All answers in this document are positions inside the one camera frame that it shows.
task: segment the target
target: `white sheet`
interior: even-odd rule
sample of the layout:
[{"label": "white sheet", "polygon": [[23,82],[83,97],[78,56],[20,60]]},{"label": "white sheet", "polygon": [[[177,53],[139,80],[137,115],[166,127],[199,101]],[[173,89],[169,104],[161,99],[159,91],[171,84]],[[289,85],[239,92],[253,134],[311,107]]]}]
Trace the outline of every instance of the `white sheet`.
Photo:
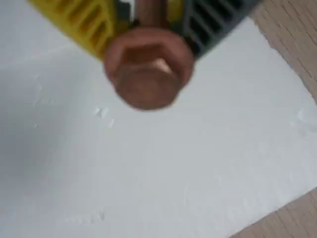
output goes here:
[{"label": "white sheet", "polygon": [[316,105],[251,20],[153,113],[49,24],[22,26],[1,36],[20,49],[1,54],[1,238],[224,238],[317,185]]}]

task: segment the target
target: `copper bolt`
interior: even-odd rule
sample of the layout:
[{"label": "copper bolt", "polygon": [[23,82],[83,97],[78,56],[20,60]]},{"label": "copper bolt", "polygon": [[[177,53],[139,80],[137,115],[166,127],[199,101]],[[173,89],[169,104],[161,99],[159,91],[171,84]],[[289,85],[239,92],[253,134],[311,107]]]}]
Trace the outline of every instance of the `copper bolt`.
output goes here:
[{"label": "copper bolt", "polygon": [[136,16],[140,26],[111,42],[105,71],[129,105],[164,108],[189,81],[194,57],[184,40],[167,29],[167,0],[136,0]]}]

